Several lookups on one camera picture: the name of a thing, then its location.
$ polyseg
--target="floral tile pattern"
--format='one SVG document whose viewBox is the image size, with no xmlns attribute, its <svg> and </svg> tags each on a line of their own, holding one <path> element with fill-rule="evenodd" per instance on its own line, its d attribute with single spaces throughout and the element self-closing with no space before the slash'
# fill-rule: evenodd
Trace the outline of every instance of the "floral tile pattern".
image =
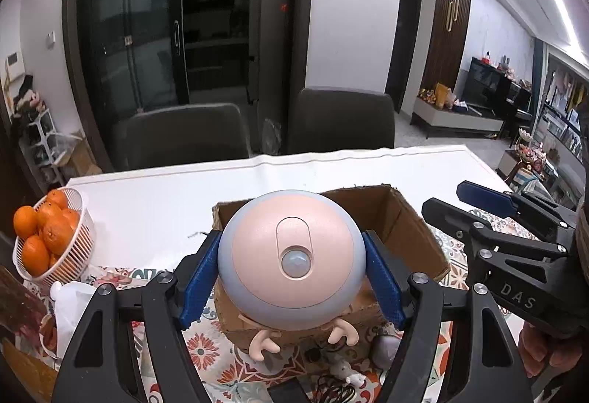
<svg viewBox="0 0 589 403">
<path fill-rule="evenodd" d="M 480 210 L 472 210 L 471 212 L 491 222 L 494 230 L 520 237 L 535 238 L 511 219 L 499 219 Z M 468 267 L 462 242 L 449 237 L 434 227 L 430 227 L 430 229 L 450 263 L 450 272 L 444 277 L 441 284 L 467 289 Z M 111 282 L 117 288 L 123 289 L 145 285 L 159 271 L 159 269 L 98 268 L 90 265 L 81 280 L 96 287 L 102 283 Z M 38 288 L 30 282 L 27 282 L 27 287 L 39 294 Z M 51 310 L 51 300 L 46 297 L 42 300 L 48 310 Z M 509 317 L 509 312 L 504 309 L 502 312 L 506 318 Z M 399 337 L 402 336 L 402 333 L 397 332 L 391 324 L 359 330 L 360 342 L 354 347 L 348 347 L 342 343 L 332 345 L 326 341 L 306 340 L 294 347 L 283 349 L 280 354 L 267 354 L 266 359 L 258 363 L 251 360 L 249 355 L 237 348 L 221 332 L 214 308 L 213 294 L 211 294 L 201 319 L 194 322 L 187 331 L 183 332 L 183 335 L 192 363 L 198 370 L 213 403 L 271 403 L 267 387 L 292 377 L 299 377 L 302 381 L 306 381 L 308 388 L 310 388 L 307 394 L 312 397 L 317 378 L 328 370 L 329 364 L 326 360 L 329 357 L 325 358 L 325 355 L 335 354 L 346 358 L 355 370 L 367 376 L 363 387 L 357 392 L 354 403 L 372 403 L 381 389 L 387 372 L 374 368 L 370 363 L 368 358 L 370 342 L 380 331 Z M 133 323 L 133 334 L 148 401 L 149 403 L 163 403 L 149 357 L 143 323 Z M 445 373 L 451 334 L 452 323 L 444 322 L 440 328 L 438 348 L 429 384 L 441 379 Z M 305 355 L 310 351 L 316 352 L 317 350 L 324 358 L 312 363 Z"/>
</svg>

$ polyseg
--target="blue textured pad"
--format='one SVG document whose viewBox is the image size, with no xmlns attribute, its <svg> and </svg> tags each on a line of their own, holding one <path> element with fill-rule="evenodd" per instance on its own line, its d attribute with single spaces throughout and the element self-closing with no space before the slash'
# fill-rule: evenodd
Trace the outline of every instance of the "blue textured pad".
<svg viewBox="0 0 589 403">
<path fill-rule="evenodd" d="M 362 233 L 366 247 L 366 275 L 372 285 L 385 318 L 396 328 L 403 328 L 405 314 L 401 308 L 401 292 L 395 279 L 382 261 L 372 239 Z"/>
<path fill-rule="evenodd" d="M 184 292 L 184 309 L 178 321 L 182 329 L 186 330 L 192 322 L 198 320 L 202 315 L 208 297 L 215 285 L 219 268 L 217 267 L 217 253 L 219 252 L 219 242 L 221 233 L 215 238 L 207 253 L 202 258 L 200 265 L 194 271 L 190 283 Z"/>
<path fill-rule="evenodd" d="M 461 202 L 478 207 L 501 219 L 512 217 L 517 212 L 508 195 L 466 180 L 458 184 L 456 195 Z"/>
</svg>

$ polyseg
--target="floor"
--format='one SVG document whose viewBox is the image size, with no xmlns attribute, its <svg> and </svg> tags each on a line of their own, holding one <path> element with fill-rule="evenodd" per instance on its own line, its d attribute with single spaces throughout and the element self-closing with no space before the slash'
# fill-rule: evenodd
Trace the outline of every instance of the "floor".
<svg viewBox="0 0 589 403">
<path fill-rule="evenodd" d="M 509 148 L 509 141 L 494 140 L 485 137 L 430 137 L 425 138 L 423 132 L 417 126 L 409 124 L 409 118 L 402 114 L 395 114 L 395 147 L 414 147 L 417 145 L 450 145 L 464 144 L 475 153 L 485 164 L 495 170 L 503 156 L 503 152 Z"/>
</svg>

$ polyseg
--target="human hand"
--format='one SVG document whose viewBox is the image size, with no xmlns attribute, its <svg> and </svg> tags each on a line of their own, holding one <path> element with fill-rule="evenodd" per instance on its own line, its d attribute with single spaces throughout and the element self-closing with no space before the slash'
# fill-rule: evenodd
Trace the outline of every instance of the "human hand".
<svg viewBox="0 0 589 403">
<path fill-rule="evenodd" d="M 575 368 L 581 358 L 581 342 L 572 338 L 552 345 L 550 337 L 528 322 L 523 324 L 519 334 L 518 349 L 528 378 L 538 375 L 550 358 L 550 366 L 565 373 Z"/>
</svg>

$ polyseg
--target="basket of oranges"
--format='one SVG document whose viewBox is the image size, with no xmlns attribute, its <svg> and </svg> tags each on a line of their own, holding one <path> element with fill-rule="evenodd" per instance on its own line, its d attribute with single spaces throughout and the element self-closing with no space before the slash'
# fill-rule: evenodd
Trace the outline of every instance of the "basket of oranges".
<svg viewBox="0 0 589 403">
<path fill-rule="evenodd" d="M 20 207 L 13 225 L 13 262 L 23 279 L 48 288 L 79 278 L 96 238 L 80 192 L 69 187 L 51 190 L 34 207 Z"/>
</svg>

